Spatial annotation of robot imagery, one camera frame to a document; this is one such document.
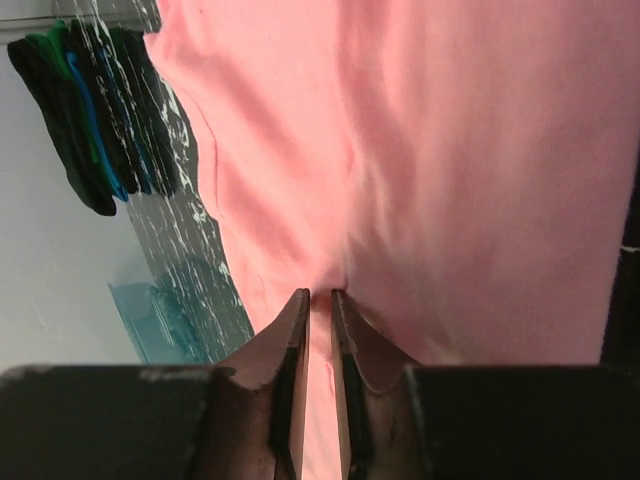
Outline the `pink t shirt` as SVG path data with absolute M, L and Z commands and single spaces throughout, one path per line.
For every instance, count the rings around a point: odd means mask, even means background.
M 255 331 L 312 293 L 302 475 L 341 475 L 330 293 L 424 364 L 594 364 L 639 149 L 635 1 L 162 1 Z

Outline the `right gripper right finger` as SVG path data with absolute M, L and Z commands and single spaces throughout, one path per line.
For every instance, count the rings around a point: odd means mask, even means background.
M 344 479 L 425 479 L 405 369 L 417 362 L 331 292 L 331 349 Z

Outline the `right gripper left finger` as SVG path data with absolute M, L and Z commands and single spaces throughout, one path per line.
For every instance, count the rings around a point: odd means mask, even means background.
M 194 479 L 302 477 L 310 292 L 211 372 Z

